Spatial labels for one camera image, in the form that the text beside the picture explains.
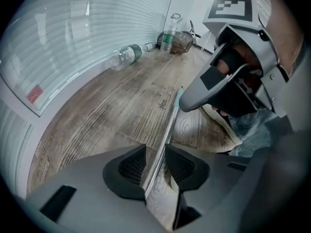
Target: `plastic bag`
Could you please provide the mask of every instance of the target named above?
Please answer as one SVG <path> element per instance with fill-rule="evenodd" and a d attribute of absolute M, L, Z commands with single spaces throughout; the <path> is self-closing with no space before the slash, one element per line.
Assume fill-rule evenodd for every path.
<path fill-rule="evenodd" d="M 157 44 L 161 46 L 163 32 L 157 37 Z M 173 38 L 172 53 L 186 53 L 193 44 L 193 37 L 189 32 L 176 32 Z"/>

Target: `plastic water bottle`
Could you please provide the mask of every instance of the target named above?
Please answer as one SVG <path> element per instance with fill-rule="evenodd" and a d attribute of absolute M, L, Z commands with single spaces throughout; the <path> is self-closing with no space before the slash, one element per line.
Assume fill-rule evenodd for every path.
<path fill-rule="evenodd" d="M 146 49 L 148 49 L 146 45 L 140 47 L 137 44 L 131 44 L 116 50 L 112 57 L 111 69 L 120 71 L 128 67 L 138 60 Z"/>
<path fill-rule="evenodd" d="M 161 43 L 161 53 L 170 53 L 173 45 L 173 39 L 177 28 L 177 19 L 180 18 L 180 14 L 173 14 L 168 22 L 168 30 L 163 33 L 163 40 Z"/>

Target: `person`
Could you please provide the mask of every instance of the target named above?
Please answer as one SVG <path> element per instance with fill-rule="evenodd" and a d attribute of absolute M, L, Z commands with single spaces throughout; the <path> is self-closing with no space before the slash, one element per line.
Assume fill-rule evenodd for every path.
<path fill-rule="evenodd" d="M 266 30 L 278 52 L 280 64 L 291 76 L 303 55 L 304 34 L 283 0 L 270 1 L 272 11 Z M 233 48 L 250 66 L 254 68 L 259 66 L 258 60 L 244 43 L 237 43 Z M 222 60 L 218 61 L 216 67 L 224 74 L 229 72 L 228 65 Z M 231 117 L 222 111 L 220 114 L 227 117 L 225 120 L 243 141 L 231 151 L 230 155 L 251 157 L 255 150 L 271 146 L 273 139 L 266 123 L 276 118 L 273 112 L 261 109 L 240 118 Z"/>

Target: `black gripper pad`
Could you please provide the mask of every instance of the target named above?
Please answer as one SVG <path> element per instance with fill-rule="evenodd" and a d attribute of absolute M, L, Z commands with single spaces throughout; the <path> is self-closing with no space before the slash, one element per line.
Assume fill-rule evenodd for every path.
<path fill-rule="evenodd" d="M 200 79 L 204 83 L 207 90 L 210 90 L 225 77 L 226 75 L 220 72 L 215 66 L 211 66 L 205 73 L 202 74 Z"/>
<path fill-rule="evenodd" d="M 205 87 L 210 90 L 225 76 L 216 67 L 211 66 L 200 78 Z M 241 117 L 256 112 L 248 95 L 233 81 L 228 83 L 222 91 L 208 99 L 205 104 L 207 103 L 228 113 L 232 117 Z"/>
<path fill-rule="evenodd" d="M 228 113 L 232 117 L 241 117 L 256 112 L 248 95 L 235 82 L 229 82 L 226 87 L 206 103 Z"/>
<path fill-rule="evenodd" d="M 245 60 L 240 53 L 233 48 L 226 48 L 218 60 L 222 60 L 228 65 L 228 74 L 233 74 L 240 66 L 245 64 Z"/>
<path fill-rule="evenodd" d="M 146 144 L 141 144 L 108 162 L 103 169 L 103 178 L 108 188 L 119 197 L 145 201 L 145 192 L 139 185 L 145 167 Z"/>
<path fill-rule="evenodd" d="M 40 209 L 40 212 L 50 220 L 56 222 L 76 190 L 76 188 L 68 185 L 61 186 Z"/>
<path fill-rule="evenodd" d="M 193 155 L 165 145 L 165 162 L 180 192 L 198 189 L 208 178 L 209 165 Z"/>

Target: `black slot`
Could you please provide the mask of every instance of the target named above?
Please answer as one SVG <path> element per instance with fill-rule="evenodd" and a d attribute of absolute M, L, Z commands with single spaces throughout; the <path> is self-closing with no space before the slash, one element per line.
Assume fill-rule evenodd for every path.
<path fill-rule="evenodd" d="M 241 164 L 241 163 L 236 163 L 236 162 L 230 162 L 228 164 L 228 167 L 231 167 L 231 168 L 234 168 L 236 170 L 239 170 L 239 171 L 245 171 L 245 169 L 247 168 L 247 165 L 245 164 Z"/>
<path fill-rule="evenodd" d="M 41 208 L 40 212 L 50 220 L 56 222 L 76 190 L 76 188 L 71 186 L 61 186 Z"/>
<path fill-rule="evenodd" d="M 197 210 L 187 206 L 183 194 L 179 193 L 173 230 L 195 221 L 200 216 L 201 214 Z"/>
<path fill-rule="evenodd" d="M 258 32 L 258 35 L 263 41 L 269 41 L 269 37 L 267 36 L 264 30 L 260 30 Z"/>

